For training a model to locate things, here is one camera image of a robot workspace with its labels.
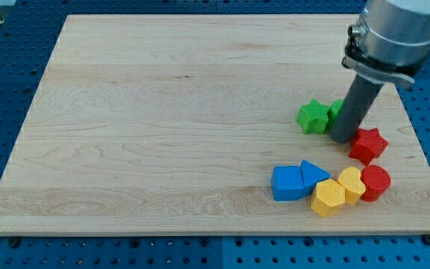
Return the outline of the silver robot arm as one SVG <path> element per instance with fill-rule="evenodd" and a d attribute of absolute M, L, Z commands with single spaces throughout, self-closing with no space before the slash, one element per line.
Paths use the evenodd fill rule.
<path fill-rule="evenodd" d="M 430 0 L 367 0 L 342 65 L 373 84 L 411 87 L 430 52 Z"/>

